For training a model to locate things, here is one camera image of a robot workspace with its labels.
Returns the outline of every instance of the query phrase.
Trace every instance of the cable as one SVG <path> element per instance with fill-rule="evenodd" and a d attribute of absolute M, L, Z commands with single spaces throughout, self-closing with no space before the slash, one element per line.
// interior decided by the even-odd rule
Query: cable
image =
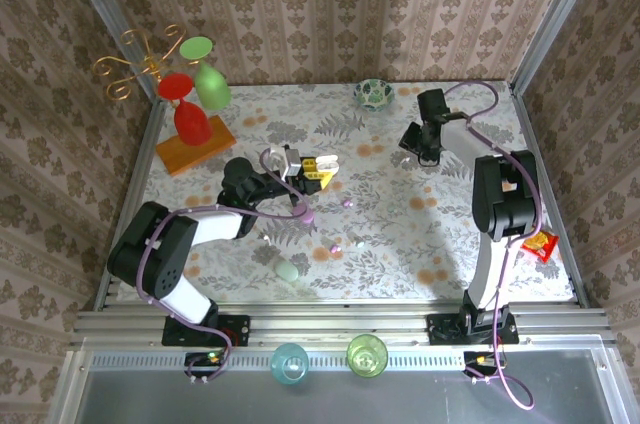
<path fill-rule="evenodd" d="M 465 82 L 461 82 L 461 83 L 456 84 L 455 86 L 447 89 L 447 91 L 444 93 L 444 95 L 446 96 L 451 91 L 453 91 L 454 89 L 458 89 L 459 87 L 473 85 L 473 84 L 481 85 L 481 86 L 484 86 L 484 87 L 488 88 L 493 93 L 494 102 L 488 108 L 483 109 L 481 111 L 478 111 L 475 114 L 472 114 L 471 116 L 469 116 L 467 118 L 467 130 L 471 133 L 471 135 L 473 135 L 480 142 L 482 142 L 483 144 L 489 146 L 490 149 L 500 153 L 512 166 L 514 166 L 520 172 L 520 174 L 522 174 L 522 177 L 524 178 L 525 182 L 527 183 L 527 186 L 529 186 L 529 189 L 531 189 L 531 194 L 533 196 L 533 202 L 534 202 L 534 207 L 535 207 L 535 225 L 533 226 L 533 230 L 531 232 L 529 232 L 528 234 L 523 234 L 522 236 L 519 236 L 519 237 L 517 237 L 515 239 L 509 239 L 507 241 L 507 246 L 506 246 L 506 250 L 505 250 L 505 254 L 504 254 L 504 260 L 502 261 L 502 269 L 500 270 L 500 277 L 498 279 L 498 287 L 496 288 L 495 307 L 494 307 L 494 310 L 493 310 L 492 335 L 493 335 L 493 350 L 494 350 L 494 355 L 495 355 L 495 361 L 498 363 L 498 365 L 496 366 L 497 375 L 490 376 L 490 378 L 492 378 L 492 379 L 493 378 L 499 378 L 500 379 L 500 381 L 502 382 L 502 385 L 504 386 L 505 392 L 511 398 L 511 400 L 513 401 L 513 403 L 516 406 L 518 406 L 521 409 L 524 409 L 525 411 L 530 411 L 535 406 L 535 401 L 533 399 L 533 394 L 531 394 L 531 391 L 529 391 L 529 389 L 524 385 L 524 383 L 522 381 L 520 381 L 520 380 L 518 380 L 518 379 L 516 379 L 514 377 L 505 375 L 503 370 L 502 370 L 502 368 L 501 368 L 501 366 L 500 366 L 500 364 L 499 364 L 500 363 L 500 348 L 498 347 L 498 312 L 499 312 L 499 309 L 500 309 L 500 306 L 499 306 L 500 291 L 502 290 L 502 286 L 504 284 L 505 275 L 506 275 L 506 271 L 507 271 L 507 262 L 509 261 L 509 255 L 512 252 L 512 248 L 515 245 L 515 243 L 517 243 L 518 241 L 529 239 L 530 237 L 533 237 L 536 234 L 538 234 L 538 232 L 540 232 L 540 228 L 542 227 L 542 203 L 541 203 L 541 200 L 540 200 L 540 192 L 538 191 L 538 188 L 536 187 L 535 183 L 533 182 L 533 178 L 527 172 L 527 170 L 524 168 L 524 166 L 522 166 L 522 164 L 520 164 L 520 162 L 518 162 L 513 156 L 511 156 L 511 154 L 509 152 L 507 152 L 506 150 L 502 149 L 498 144 L 494 143 L 493 141 L 491 141 L 490 139 L 488 139 L 487 137 L 485 137 L 484 135 L 482 135 L 481 133 L 476 131 L 471 125 L 471 122 L 472 122 L 472 120 L 474 118 L 476 118 L 477 116 L 480 116 L 482 114 L 486 114 L 486 113 L 488 113 L 488 112 L 490 112 L 490 111 L 492 111 L 493 109 L 496 108 L 496 106 L 498 105 L 498 101 L 499 101 L 498 91 L 496 91 L 496 89 L 491 84 L 489 84 L 487 82 L 484 82 L 484 81 L 465 81 Z M 513 394 L 513 391 L 509 387 L 508 381 L 513 381 L 513 382 L 515 382 L 516 384 L 518 384 L 520 387 L 522 387 L 524 389 L 526 394 L 529 396 L 529 403 L 528 404 L 524 404 L 523 402 L 521 402 Z"/>
<path fill-rule="evenodd" d="M 178 209 L 176 211 L 173 211 L 167 214 L 167 216 L 165 216 L 165 218 L 162 219 L 162 221 L 160 221 L 158 226 L 155 228 L 155 230 L 151 234 L 151 237 L 149 238 L 149 242 L 147 243 L 147 246 L 145 247 L 144 252 L 142 253 L 142 257 L 140 258 L 138 273 L 136 275 L 136 290 L 138 291 L 138 296 L 140 297 L 140 299 L 142 299 L 143 301 L 147 301 L 149 304 L 152 304 L 156 306 L 158 309 L 161 309 L 164 312 L 168 313 L 172 319 L 175 319 L 183 326 L 186 326 L 195 331 L 214 334 L 224 339 L 225 348 L 224 348 L 223 356 L 220 360 L 220 367 L 218 367 L 218 369 L 211 374 L 210 376 L 211 379 L 215 379 L 216 377 L 218 377 L 220 373 L 223 371 L 224 367 L 226 366 L 229 354 L 231 353 L 231 348 L 233 347 L 233 344 L 231 343 L 229 336 L 227 336 L 224 332 L 219 331 L 218 329 L 214 329 L 212 327 L 200 326 L 198 324 L 193 324 L 187 321 L 182 316 L 176 314 L 171 308 L 167 307 L 162 302 L 160 302 L 158 299 L 155 299 L 154 297 L 144 292 L 144 290 L 142 289 L 142 278 L 144 276 L 144 270 L 147 266 L 147 261 L 149 260 L 149 256 L 151 255 L 151 251 L 153 250 L 153 246 L 158 240 L 158 237 L 160 236 L 160 234 L 162 233 L 166 225 L 176 216 L 180 216 L 184 214 L 192 214 L 192 213 L 197 214 L 201 212 L 211 212 L 211 211 L 230 211 L 230 212 L 237 212 L 239 214 L 245 214 L 249 216 L 265 217 L 268 219 L 280 219 L 280 220 L 305 219 L 305 218 L 308 219 L 312 217 L 313 211 L 309 206 L 309 201 L 307 200 L 307 198 L 302 193 L 300 193 L 297 189 L 295 189 L 293 186 L 289 185 L 286 181 L 281 179 L 266 165 L 265 160 L 269 154 L 270 154 L 270 149 L 265 149 L 264 151 L 262 151 L 262 153 L 260 154 L 260 165 L 271 178 L 275 179 L 277 182 L 282 184 L 282 186 L 284 186 L 285 189 L 287 189 L 289 192 L 291 192 L 292 194 L 298 197 L 301 204 L 298 204 L 296 208 L 300 206 L 302 207 L 302 209 L 300 209 L 299 212 L 294 213 L 290 216 L 281 216 L 277 214 L 265 214 L 263 212 L 252 211 L 248 209 L 238 209 L 234 207 L 219 206 L 217 204 L 212 206 L 200 206 L 200 207 L 194 207 L 194 208 Z M 191 366 L 188 368 L 189 372 L 191 372 L 192 367 L 193 367 L 193 363 L 191 363 Z"/>

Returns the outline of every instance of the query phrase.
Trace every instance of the table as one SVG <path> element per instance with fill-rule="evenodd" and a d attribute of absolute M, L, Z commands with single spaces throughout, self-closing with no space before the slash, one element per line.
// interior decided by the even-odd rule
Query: table
<path fill-rule="evenodd" d="M 337 154 L 340 171 L 327 189 L 311 197 L 312 226 L 259 219 L 243 239 L 194 247 L 185 275 L 205 295 L 229 303 L 460 299 L 473 277 L 479 246 L 471 217 L 472 172 L 449 152 L 439 167 L 422 168 L 414 156 L 406 161 L 408 154 L 397 145 L 418 119 L 416 95 L 454 84 L 394 84 L 396 100 L 379 113 L 357 106 L 353 85 L 232 88 L 232 103 L 219 115 L 237 144 L 173 178 L 156 155 L 143 200 L 170 209 L 215 203 L 225 163 L 244 156 L 259 170 L 258 155 L 272 144 L 290 144 L 301 155 Z M 478 119 L 477 128 L 508 148 L 522 149 L 525 139 L 506 83 L 494 84 L 500 103 Z M 470 114 L 491 105 L 492 95 L 467 86 L 453 91 L 447 103 Z M 174 134 L 168 110 L 158 142 Z M 355 206 L 344 208 L 345 199 Z M 283 197 L 260 209 L 288 214 L 291 206 Z M 545 220 L 550 228 L 546 211 Z M 356 238 L 364 240 L 363 248 L 355 247 Z M 333 244 L 342 251 L 331 254 Z M 512 300 L 573 299 L 558 250 L 547 264 L 521 254 L 512 271 Z M 296 282 L 275 274 L 278 255 L 296 265 Z M 136 300 L 137 294 L 121 284 L 118 299 Z"/>

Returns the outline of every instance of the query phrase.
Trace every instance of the brown damask wallpaper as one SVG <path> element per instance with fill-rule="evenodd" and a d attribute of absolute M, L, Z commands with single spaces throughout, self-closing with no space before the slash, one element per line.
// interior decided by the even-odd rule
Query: brown damask wallpaper
<path fill-rule="evenodd" d="M 0 2 L 0 421 L 44 422 L 147 104 L 104 98 L 89 68 L 116 51 L 89 0 Z"/>
<path fill-rule="evenodd" d="M 183 23 L 216 40 L 233 84 L 505 79 L 550 0 L 118 0 L 154 34 Z"/>
<path fill-rule="evenodd" d="M 525 102 L 587 289 L 640 395 L 640 0 L 579 0 Z"/>

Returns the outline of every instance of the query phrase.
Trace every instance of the wooden base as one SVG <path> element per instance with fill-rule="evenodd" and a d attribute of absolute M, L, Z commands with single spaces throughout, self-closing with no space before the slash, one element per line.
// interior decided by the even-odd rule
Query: wooden base
<path fill-rule="evenodd" d="M 211 117 L 209 123 L 213 129 L 213 136 L 201 146 L 187 146 L 178 136 L 156 146 L 156 152 L 171 176 L 206 161 L 236 143 L 235 137 L 218 116 Z"/>

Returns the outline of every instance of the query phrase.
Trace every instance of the green glass cup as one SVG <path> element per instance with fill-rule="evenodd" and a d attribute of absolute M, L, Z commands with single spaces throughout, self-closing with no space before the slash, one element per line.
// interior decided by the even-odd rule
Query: green glass cup
<path fill-rule="evenodd" d="M 361 334 L 347 347 L 347 363 L 360 377 L 376 377 L 387 368 L 387 346 L 372 334 Z"/>

